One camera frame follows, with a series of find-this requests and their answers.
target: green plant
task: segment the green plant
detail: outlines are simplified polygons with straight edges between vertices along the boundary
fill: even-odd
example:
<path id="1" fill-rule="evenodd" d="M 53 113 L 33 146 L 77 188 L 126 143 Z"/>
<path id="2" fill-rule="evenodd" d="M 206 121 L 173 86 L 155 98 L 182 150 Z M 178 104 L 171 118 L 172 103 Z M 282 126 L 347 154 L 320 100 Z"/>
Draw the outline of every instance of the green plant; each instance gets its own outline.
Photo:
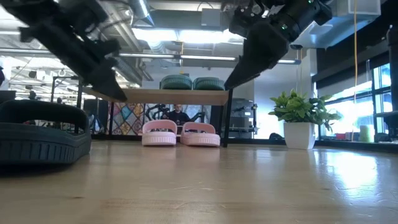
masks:
<path id="1" fill-rule="evenodd" d="M 275 102 L 274 111 L 269 115 L 275 115 L 279 121 L 285 120 L 288 123 L 293 122 L 311 122 L 317 125 L 325 125 L 327 130 L 331 130 L 330 121 L 338 120 L 341 117 L 338 114 L 330 114 L 325 108 L 325 101 L 331 96 L 323 96 L 320 98 L 305 99 L 307 94 L 298 95 L 294 90 L 290 92 L 290 96 L 286 92 L 271 100 Z"/>

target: pink sandal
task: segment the pink sandal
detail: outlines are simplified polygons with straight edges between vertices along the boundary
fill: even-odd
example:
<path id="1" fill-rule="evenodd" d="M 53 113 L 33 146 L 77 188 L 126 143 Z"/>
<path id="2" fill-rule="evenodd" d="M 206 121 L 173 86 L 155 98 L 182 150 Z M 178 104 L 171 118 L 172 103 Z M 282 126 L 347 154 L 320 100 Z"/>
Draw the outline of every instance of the pink sandal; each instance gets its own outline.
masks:
<path id="1" fill-rule="evenodd" d="M 205 131 L 206 133 L 189 133 L 185 130 Z M 181 143 L 188 146 L 220 146 L 220 137 L 211 124 L 187 122 L 182 126 Z"/>
<path id="2" fill-rule="evenodd" d="M 153 131 L 153 129 L 171 129 L 168 131 Z M 143 146 L 174 146 L 177 138 L 177 125 L 170 120 L 149 121 L 142 127 Z"/>

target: table top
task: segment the table top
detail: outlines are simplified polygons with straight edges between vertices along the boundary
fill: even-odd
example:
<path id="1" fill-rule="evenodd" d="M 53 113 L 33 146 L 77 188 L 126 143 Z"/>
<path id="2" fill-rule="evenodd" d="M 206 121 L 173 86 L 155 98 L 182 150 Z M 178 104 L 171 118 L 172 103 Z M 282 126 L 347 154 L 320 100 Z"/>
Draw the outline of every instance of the table top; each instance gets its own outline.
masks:
<path id="1" fill-rule="evenodd" d="M 2 167 L 0 223 L 397 223 L 397 170 L 347 149 L 94 141 L 72 166 Z"/>
<path id="2" fill-rule="evenodd" d="M 84 87 L 83 92 L 107 101 L 120 102 L 88 87 Z M 126 103 L 223 106 L 228 101 L 228 91 L 123 89 L 123 92 L 127 96 Z"/>

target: potted plant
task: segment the potted plant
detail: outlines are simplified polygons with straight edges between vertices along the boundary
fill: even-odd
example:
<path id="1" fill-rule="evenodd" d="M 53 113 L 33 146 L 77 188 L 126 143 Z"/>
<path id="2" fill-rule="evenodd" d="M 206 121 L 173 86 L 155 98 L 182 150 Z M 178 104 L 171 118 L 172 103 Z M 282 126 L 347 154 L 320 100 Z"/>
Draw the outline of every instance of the potted plant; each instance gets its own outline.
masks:
<path id="1" fill-rule="evenodd" d="M 276 105 L 269 115 L 285 121 L 286 145 L 291 149 L 312 149 L 315 143 L 315 124 L 324 124 L 327 130 L 331 130 L 330 121 L 340 119 L 340 116 L 328 113 L 325 108 L 325 101 L 331 96 L 306 100 L 306 95 L 300 96 L 292 90 L 290 96 L 283 92 L 278 98 L 271 98 Z"/>

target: mural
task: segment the mural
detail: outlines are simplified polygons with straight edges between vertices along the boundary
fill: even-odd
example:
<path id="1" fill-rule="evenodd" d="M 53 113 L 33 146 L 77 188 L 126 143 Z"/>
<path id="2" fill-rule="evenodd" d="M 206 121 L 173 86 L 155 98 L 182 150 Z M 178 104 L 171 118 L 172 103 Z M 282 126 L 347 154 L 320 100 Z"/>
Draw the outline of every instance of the mural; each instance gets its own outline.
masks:
<path id="1" fill-rule="evenodd" d="M 142 126 L 148 122 L 148 118 L 145 117 L 145 111 L 155 106 L 155 104 L 143 104 L 143 103 L 115 103 L 113 109 L 113 127 L 112 134 L 115 135 L 139 135 L 142 134 Z M 171 111 L 174 110 L 173 105 L 166 105 Z M 194 117 L 198 112 L 205 112 L 205 123 L 209 123 L 211 106 L 201 105 L 183 105 L 183 112 L 188 114 L 190 118 Z M 152 110 L 149 116 L 157 112 Z M 111 103 L 108 108 L 108 130 L 109 130 L 109 119 L 111 113 Z"/>
<path id="2" fill-rule="evenodd" d="M 151 108 L 155 106 L 155 104 L 146 104 L 145 111 L 148 110 L 148 108 Z M 170 111 L 174 110 L 174 105 L 166 105 L 166 108 L 170 108 Z M 210 115 L 211 115 L 211 106 L 201 106 L 201 105 L 183 105 L 182 106 L 182 111 L 186 113 L 190 118 L 193 118 L 198 112 L 205 112 L 205 123 L 210 122 Z M 149 116 L 152 117 L 154 113 L 156 113 L 157 110 L 152 110 L 149 112 Z"/>
<path id="3" fill-rule="evenodd" d="M 111 104 L 108 110 L 108 127 Z M 112 134 L 138 135 L 142 133 L 144 105 L 142 103 L 115 103 L 113 109 Z"/>

